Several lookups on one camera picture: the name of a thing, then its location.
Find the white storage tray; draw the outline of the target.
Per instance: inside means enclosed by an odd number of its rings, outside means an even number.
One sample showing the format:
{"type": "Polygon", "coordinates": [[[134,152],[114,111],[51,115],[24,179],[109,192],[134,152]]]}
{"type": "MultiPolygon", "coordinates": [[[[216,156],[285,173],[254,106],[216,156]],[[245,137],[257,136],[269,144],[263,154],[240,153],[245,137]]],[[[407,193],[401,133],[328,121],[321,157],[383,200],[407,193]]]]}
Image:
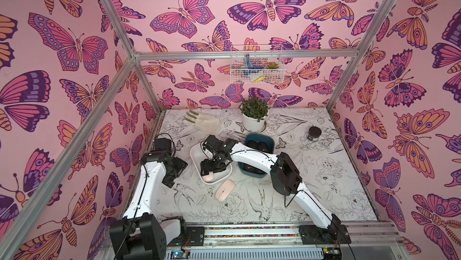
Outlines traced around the white storage tray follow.
{"type": "Polygon", "coordinates": [[[200,143],[191,148],[190,157],[199,175],[199,181],[206,186],[215,186],[228,180],[233,172],[231,161],[218,162],[218,159],[200,143]]]}

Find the teal storage box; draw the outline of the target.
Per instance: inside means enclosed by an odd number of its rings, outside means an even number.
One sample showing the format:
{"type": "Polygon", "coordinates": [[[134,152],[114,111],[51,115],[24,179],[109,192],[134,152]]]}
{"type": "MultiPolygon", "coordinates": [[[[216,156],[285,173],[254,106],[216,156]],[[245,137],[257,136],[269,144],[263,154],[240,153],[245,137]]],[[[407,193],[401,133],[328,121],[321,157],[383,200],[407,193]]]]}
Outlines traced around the teal storage box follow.
{"type": "MultiPolygon", "coordinates": [[[[247,135],[246,138],[245,138],[244,145],[245,145],[246,147],[247,147],[246,144],[247,144],[248,141],[256,141],[256,142],[258,142],[258,143],[259,143],[259,142],[266,142],[266,143],[269,145],[269,147],[270,147],[270,149],[271,149],[271,152],[274,153],[275,141],[274,141],[271,137],[269,137],[269,136],[266,136],[266,135],[263,135],[263,134],[259,134],[259,133],[251,133],[251,134],[247,135]]],[[[251,149],[251,148],[250,148],[250,150],[251,150],[252,152],[254,152],[254,153],[256,153],[256,154],[260,154],[260,155],[262,155],[262,154],[269,154],[269,153],[264,153],[264,152],[261,152],[261,151],[255,150],[255,149],[251,149]]],[[[254,178],[264,178],[264,177],[267,175],[266,172],[265,172],[264,175],[258,175],[258,174],[246,172],[246,171],[243,170],[243,165],[244,165],[244,164],[245,164],[245,163],[238,162],[238,167],[239,167],[240,171],[242,172],[242,174],[244,174],[244,175],[247,175],[247,176],[250,176],[250,177],[254,177],[254,178]]]]}

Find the black mouse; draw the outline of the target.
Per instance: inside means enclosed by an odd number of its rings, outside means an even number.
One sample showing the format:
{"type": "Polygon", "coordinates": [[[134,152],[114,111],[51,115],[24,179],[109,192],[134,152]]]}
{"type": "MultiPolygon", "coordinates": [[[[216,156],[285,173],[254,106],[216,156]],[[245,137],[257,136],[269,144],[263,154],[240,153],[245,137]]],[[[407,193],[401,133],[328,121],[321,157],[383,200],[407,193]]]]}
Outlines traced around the black mouse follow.
{"type": "Polygon", "coordinates": [[[265,172],[258,169],[258,168],[255,168],[251,165],[247,165],[247,164],[244,164],[243,165],[243,170],[246,171],[246,172],[249,172],[249,173],[254,173],[254,174],[258,174],[258,175],[264,175],[265,172]]]}
{"type": "Polygon", "coordinates": [[[258,150],[264,153],[269,153],[271,154],[271,149],[269,145],[266,142],[259,142],[258,143],[258,150]]]}
{"type": "Polygon", "coordinates": [[[248,141],[246,144],[249,148],[259,151],[259,143],[256,141],[248,141]]]}

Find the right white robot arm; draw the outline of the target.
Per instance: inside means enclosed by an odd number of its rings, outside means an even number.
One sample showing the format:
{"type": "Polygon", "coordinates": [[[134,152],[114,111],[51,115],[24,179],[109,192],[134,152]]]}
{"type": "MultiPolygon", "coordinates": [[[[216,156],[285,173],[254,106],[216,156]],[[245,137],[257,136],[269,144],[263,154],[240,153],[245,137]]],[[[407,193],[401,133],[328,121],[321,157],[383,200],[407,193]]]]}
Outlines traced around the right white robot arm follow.
{"type": "Polygon", "coordinates": [[[304,244],[351,244],[346,226],[307,188],[287,153],[270,154],[233,139],[220,141],[213,135],[201,143],[200,149],[205,155],[200,163],[202,176],[222,172],[232,161],[268,174],[273,189],[284,197],[284,207],[295,202],[311,218],[312,225],[301,225],[298,230],[304,244]]]}

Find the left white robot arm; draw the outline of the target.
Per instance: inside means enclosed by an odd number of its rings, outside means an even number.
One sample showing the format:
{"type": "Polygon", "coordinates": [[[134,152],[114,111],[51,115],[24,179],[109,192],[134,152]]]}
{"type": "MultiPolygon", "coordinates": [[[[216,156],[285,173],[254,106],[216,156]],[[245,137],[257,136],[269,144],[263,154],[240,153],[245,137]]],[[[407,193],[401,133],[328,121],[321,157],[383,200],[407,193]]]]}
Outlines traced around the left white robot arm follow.
{"type": "Polygon", "coordinates": [[[159,222],[155,215],[160,186],[172,187],[188,164],[167,151],[146,153],[140,180],[122,219],[111,224],[115,260],[163,260],[167,245],[184,233],[181,217],[159,222]]]}

